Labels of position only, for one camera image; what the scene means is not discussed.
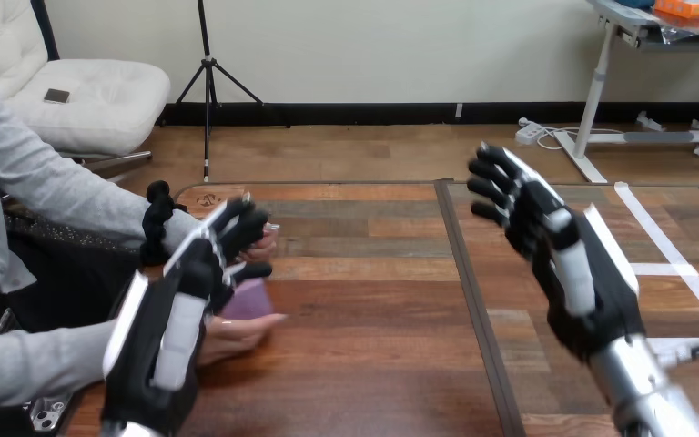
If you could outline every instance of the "purple box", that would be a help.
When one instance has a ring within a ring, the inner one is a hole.
[[[250,279],[237,286],[229,304],[221,311],[221,317],[230,320],[251,320],[273,312],[266,282],[263,279]]]

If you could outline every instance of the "wooden tabletop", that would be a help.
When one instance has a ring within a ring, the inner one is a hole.
[[[290,317],[202,370],[180,435],[501,436],[432,184],[201,186],[202,217],[249,190],[281,225],[268,292]],[[97,436],[96,387],[67,431]]]
[[[588,371],[551,333],[529,266],[499,229],[470,214],[463,185],[439,187],[440,205],[431,183],[183,192],[179,201],[197,217],[246,190],[272,212],[282,228],[268,290],[290,318],[257,351],[201,372],[180,435],[501,436],[511,416],[523,429],[508,437],[615,436]],[[595,204],[630,262],[667,262],[614,188],[556,189],[575,209]],[[699,272],[699,188],[632,191]],[[453,205],[441,209],[444,196]],[[480,289],[481,331],[466,275]],[[650,337],[699,337],[699,300],[681,278],[639,281]],[[499,359],[481,354],[481,335]],[[499,409],[497,375],[508,387]],[[699,411],[699,361],[672,376]],[[87,394],[67,435],[97,436],[102,396],[99,386]]]

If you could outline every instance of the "chair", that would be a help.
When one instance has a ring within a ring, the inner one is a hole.
[[[49,88],[70,92],[68,103],[46,103]],[[0,0],[0,94],[62,155],[93,171],[151,158],[151,152],[131,152],[151,133],[169,90],[167,74],[148,64],[48,62],[30,0]]]

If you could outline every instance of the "person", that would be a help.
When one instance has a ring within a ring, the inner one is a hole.
[[[143,241],[149,203],[60,157],[17,119],[0,97],[0,190],[43,218],[117,243]],[[175,210],[165,223],[168,252],[197,225]],[[267,259],[276,233],[245,259]],[[0,200],[0,298],[23,330],[0,335],[0,406],[76,391],[100,381],[116,296],[137,258],[35,235],[7,232]],[[284,316],[228,322],[215,318],[198,359],[208,364],[247,351]]]

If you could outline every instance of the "tripod leg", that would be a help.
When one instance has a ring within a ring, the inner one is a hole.
[[[210,64],[205,65],[205,182],[210,181]]]
[[[231,74],[229,74],[228,71],[225,70],[221,65],[219,65],[218,62],[213,63],[213,66],[215,68],[217,68],[218,71],[220,71],[224,76],[228,77],[228,79],[230,81],[232,81],[234,83],[234,85],[239,86],[239,89],[244,91],[245,94],[250,96],[250,98],[252,98],[253,100],[256,100],[256,103],[258,103],[259,106],[266,107],[267,110],[271,111],[271,113],[274,115],[274,118],[278,121],[278,124],[281,124],[281,125],[287,127],[288,129],[290,129],[290,123],[288,122],[288,120],[285,119],[284,117],[281,117],[280,113],[277,110],[274,110],[271,106],[264,105],[264,102],[262,102],[260,98],[256,97],[256,95],[253,94],[253,92],[250,91],[249,89],[245,88],[244,85],[240,84],[239,81],[237,79],[235,79]]]
[[[186,89],[183,90],[183,92],[181,93],[181,96],[178,98],[178,100],[176,100],[176,105],[179,105],[180,102],[183,101],[183,98],[186,97],[186,94],[188,94],[188,90],[194,86],[194,83],[197,82],[197,78],[199,77],[199,74],[202,73],[203,70],[205,70],[205,66],[199,66],[199,69],[194,74],[194,77],[192,77],[191,80],[188,82],[188,85],[186,85]]]
[[[180,105],[180,103],[183,101],[183,98],[186,97],[186,94],[188,93],[188,90],[191,89],[191,87],[194,85],[195,82],[197,82],[197,78],[199,77],[199,74],[202,73],[202,70],[205,70],[205,65],[199,66],[199,69],[197,72],[194,74],[194,77],[191,78],[191,80],[188,82],[188,85],[186,85],[186,89],[183,90],[181,93],[180,97],[178,100],[176,100],[176,107]],[[167,121],[165,120],[164,117],[159,121],[159,125],[161,127],[164,127]]]
[[[208,67],[208,74],[210,75],[210,120],[216,119],[216,109],[220,108],[221,105],[218,104],[218,99],[216,99],[216,80],[213,78],[213,68]],[[210,131],[213,130],[213,123],[210,123]]]
[[[208,74],[210,74],[210,101],[213,102],[213,108],[220,107],[218,104],[218,99],[216,98],[216,79],[213,77],[213,69],[208,68]]]

